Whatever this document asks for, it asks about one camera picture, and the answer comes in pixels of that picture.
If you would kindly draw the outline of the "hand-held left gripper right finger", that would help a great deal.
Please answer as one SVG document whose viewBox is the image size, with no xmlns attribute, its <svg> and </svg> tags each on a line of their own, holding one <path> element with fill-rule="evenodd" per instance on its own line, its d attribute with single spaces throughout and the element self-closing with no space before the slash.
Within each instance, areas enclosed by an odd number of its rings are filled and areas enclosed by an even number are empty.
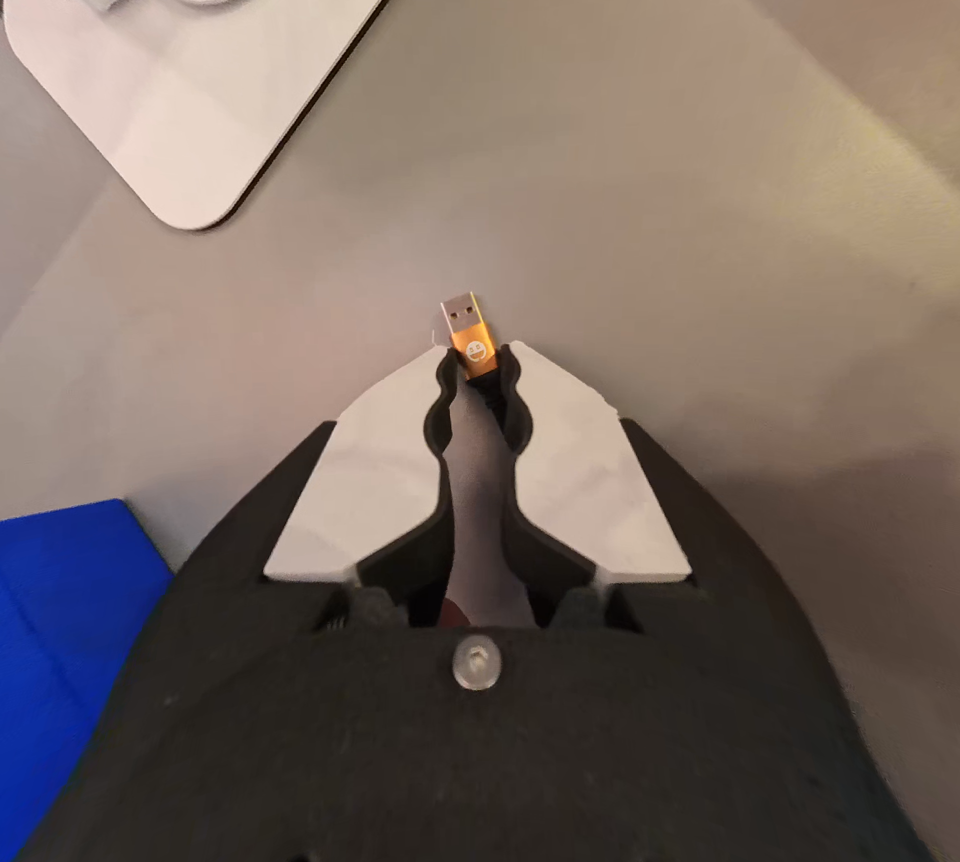
<svg viewBox="0 0 960 862">
<path fill-rule="evenodd" d="M 523 342 L 501 350 L 499 383 L 510 453 L 502 547 L 534 625 L 547 628 L 570 593 L 605 616 L 620 587 L 690 583 L 619 412 Z"/>
</svg>

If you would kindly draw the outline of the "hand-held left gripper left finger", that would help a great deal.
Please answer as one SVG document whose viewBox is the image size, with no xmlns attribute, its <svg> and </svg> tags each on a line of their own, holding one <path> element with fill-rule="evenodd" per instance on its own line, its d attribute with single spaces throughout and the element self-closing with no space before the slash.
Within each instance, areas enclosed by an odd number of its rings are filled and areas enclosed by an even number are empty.
<svg viewBox="0 0 960 862">
<path fill-rule="evenodd" d="M 367 389 L 333 425 L 264 567 L 283 583 L 379 588 L 438 624 L 454 560 L 445 450 L 457 358 L 443 346 Z"/>
</svg>

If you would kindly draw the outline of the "blue box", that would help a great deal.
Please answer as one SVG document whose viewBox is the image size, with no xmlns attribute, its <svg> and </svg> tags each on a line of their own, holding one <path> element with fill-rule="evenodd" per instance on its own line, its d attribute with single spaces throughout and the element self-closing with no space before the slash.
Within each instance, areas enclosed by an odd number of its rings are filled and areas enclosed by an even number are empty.
<svg viewBox="0 0 960 862">
<path fill-rule="evenodd" d="M 1 859 L 66 784 L 173 573 L 118 498 L 1 522 Z"/>
</svg>

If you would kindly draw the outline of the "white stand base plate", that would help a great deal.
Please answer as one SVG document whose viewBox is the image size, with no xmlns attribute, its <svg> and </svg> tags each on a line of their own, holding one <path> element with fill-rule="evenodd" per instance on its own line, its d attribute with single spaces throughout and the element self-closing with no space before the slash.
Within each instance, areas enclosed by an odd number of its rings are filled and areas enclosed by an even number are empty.
<svg viewBox="0 0 960 862">
<path fill-rule="evenodd" d="M 162 223 L 245 198 L 388 0 L 4 0 L 6 37 Z"/>
</svg>

